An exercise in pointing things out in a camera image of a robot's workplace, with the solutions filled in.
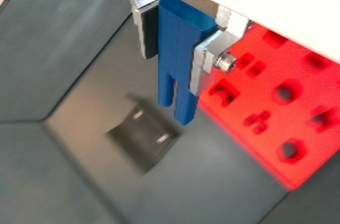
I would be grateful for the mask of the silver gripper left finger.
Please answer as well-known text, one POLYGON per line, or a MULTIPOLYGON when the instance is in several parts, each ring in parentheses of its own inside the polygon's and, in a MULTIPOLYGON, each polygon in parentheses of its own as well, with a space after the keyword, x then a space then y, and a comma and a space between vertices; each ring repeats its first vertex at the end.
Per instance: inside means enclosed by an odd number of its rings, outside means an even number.
POLYGON ((158 1, 129 0, 133 21, 138 29, 141 55, 148 60, 157 54, 158 47, 158 1))

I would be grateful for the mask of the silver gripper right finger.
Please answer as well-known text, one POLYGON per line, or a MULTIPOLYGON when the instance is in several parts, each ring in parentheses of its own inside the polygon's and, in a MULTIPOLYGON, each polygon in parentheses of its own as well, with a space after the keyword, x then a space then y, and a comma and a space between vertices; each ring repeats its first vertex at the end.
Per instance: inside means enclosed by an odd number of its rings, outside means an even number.
POLYGON ((236 65, 236 58, 229 54, 230 46, 241 39, 249 27, 249 20, 242 15, 217 6, 214 23, 217 29, 193 47, 189 74, 189 91, 198 95, 205 83, 202 76, 218 69, 229 73, 236 65))

